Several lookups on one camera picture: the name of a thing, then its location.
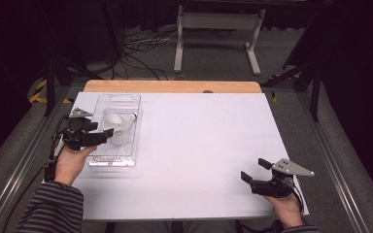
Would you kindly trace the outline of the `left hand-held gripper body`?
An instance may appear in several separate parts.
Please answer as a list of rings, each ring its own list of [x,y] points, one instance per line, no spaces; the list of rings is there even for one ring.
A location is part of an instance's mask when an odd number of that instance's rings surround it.
[[[66,126],[62,130],[62,141],[71,150],[98,146],[106,142],[103,132],[93,133],[93,130],[86,130],[86,126],[92,122],[88,117],[91,117],[91,113],[80,108],[75,108],[68,115]]]

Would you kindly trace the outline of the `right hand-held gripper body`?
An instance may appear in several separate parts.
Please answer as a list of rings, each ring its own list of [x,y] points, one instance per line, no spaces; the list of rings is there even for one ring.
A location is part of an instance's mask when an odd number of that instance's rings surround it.
[[[314,177],[315,173],[286,158],[271,163],[272,179],[270,181],[252,180],[250,188],[252,193],[284,198],[294,191],[294,176]]]

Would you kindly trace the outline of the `white feather shuttlecock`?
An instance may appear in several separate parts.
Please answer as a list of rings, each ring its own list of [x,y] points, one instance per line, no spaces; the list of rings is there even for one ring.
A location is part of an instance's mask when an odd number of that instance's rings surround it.
[[[111,141],[115,145],[124,145],[131,139],[130,132],[128,130],[116,130],[111,138]]]
[[[118,128],[122,124],[122,118],[120,114],[117,113],[107,113],[105,114],[105,129]]]
[[[132,123],[135,122],[138,115],[136,113],[119,114],[118,115],[118,127],[121,130],[127,130]]]

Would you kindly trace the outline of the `clear plastic bin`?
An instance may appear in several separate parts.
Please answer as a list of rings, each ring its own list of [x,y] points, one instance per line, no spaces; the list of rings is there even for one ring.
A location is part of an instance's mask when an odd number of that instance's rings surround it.
[[[111,141],[112,136],[105,144],[98,146],[97,150],[88,156],[86,162],[92,167],[133,167],[136,163],[136,151],[142,119],[141,96],[135,94],[100,94],[92,117],[93,121],[98,122],[97,132],[106,130],[104,123],[105,114],[107,113],[136,113],[138,115],[135,122],[127,129],[130,132],[131,139],[124,145],[115,145]]]

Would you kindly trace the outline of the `person's left hand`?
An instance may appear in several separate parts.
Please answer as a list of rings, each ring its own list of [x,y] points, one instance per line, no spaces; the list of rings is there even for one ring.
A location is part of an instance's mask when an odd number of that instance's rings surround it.
[[[71,186],[84,168],[86,158],[96,150],[96,146],[82,150],[71,150],[65,147],[58,156],[54,181]]]

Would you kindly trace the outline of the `person's right hand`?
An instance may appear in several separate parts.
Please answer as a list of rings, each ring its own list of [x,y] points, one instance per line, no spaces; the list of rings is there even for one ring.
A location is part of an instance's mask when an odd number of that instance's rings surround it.
[[[265,199],[272,204],[275,214],[285,230],[304,224],[300,213],[300,204],[293,194],[284,198],[265,196]]]

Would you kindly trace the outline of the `white table cover sheet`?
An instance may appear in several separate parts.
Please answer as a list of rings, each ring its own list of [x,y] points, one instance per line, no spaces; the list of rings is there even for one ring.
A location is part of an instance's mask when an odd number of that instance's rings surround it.
[[[240,178],[268,180],[257,161],[288,155],[265,95],[144,93],[141,108],[135,165],[85,166],[74,183],[86,220],[272,216]]]

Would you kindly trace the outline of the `yellow black hazard tape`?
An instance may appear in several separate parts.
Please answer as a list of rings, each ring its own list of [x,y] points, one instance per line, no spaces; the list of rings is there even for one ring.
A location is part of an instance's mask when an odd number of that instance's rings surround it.
[[[48,103],[48,99],[46,97],[41,97],[40,94],[42,90],[46,87],[47,85],[47,80],[42,79],[40,80],[39,84],[35,88],[32,96],[29,98],[30,103]]]

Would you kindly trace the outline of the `wooden table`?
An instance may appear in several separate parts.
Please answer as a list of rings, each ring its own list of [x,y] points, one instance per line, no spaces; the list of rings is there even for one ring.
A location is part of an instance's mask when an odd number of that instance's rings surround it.
[[[256,82],[91,80],[84,92],[261,93]]]

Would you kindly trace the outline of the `black tripod stand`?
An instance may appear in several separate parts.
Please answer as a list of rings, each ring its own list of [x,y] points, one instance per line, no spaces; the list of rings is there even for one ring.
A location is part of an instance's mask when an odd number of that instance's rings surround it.
[[[45,78],[47,81],[47,107],[45,112],[45,117],[48,117],[51,113],[51,111],[55,107],[55,90],[54,90],[54,84],[55,84],[55,70],[57,69],[59,64],[63,64],[65,67],[72,67],[78,72],[84,74],[85,76],[91,78],[92,80],[101,80],[101,77],[94,74],[93,72],[88,71],[86,68],[74,63],[73,61],[59,56],[54,55],[51,56],[46,63],[46,74]]]

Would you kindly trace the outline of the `black metal stand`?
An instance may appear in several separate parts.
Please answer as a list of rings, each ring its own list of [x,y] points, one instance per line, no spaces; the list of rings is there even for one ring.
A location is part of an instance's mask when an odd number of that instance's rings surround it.
[[[282,83],[295,75],[298,76],[293,83],[293,88],[296,92],[304,92],[309,84],[312,85],[312,93],[310,100],[310,114],[314,122],[318,122],[318,106],[322,80],[322,71],[320,63],[305,63],[290,69],[287,72],[277,76],[273,75],[266,83],[262,83],[261,87],[273,87],[278,83]]]

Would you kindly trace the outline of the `aluminium floor rail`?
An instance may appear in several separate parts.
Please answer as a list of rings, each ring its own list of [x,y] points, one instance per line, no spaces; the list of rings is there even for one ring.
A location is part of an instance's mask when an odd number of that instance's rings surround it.
[[[356,200],[352,195],[352,192],[347,185],[347,182],[341,172],[340,167],[338,166],[334,154],[330,148],[329,142],[325,137],[320,123],[315,121],[310,111],[310,103],[308,97],[305,93],[297,93],[297,99],[301,105],[301,108],[306,115],[310,127],[314,132],[316,140],[319,144],[322,160],[325,164],[326,170],[331,177],[331,180],[334,183],[335,189],[338,193],[338,196],[341,200],[341,203],[346,211],[346,214],[350,220],[350,223],[356,233],[369,233],[369,229],[363,216],[356,204]]]
[[[0,233],[16,231],[20,213],[43,178],[53,129],[84,86],[58,86],[49,114],[44,103],[34,102],[0,148]]]

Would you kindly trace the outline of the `white metal stand frame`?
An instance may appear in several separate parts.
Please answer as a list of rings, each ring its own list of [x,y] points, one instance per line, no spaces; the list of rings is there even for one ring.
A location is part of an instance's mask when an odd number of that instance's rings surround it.
[[[254,15],[239,14],[216,14],[216,13],[187,13],[184,7],[178,7],[177,15],[177,46],[174,61],[174,72],[181,73],[183,66],[185,29],[225,29],[225,30],[247,30],[252,31],[251,40],[245,44],[248,59],[253,74],[261,74],[257,58],[255,56],[255,44],[265,16],[265,10],[259,10]]]

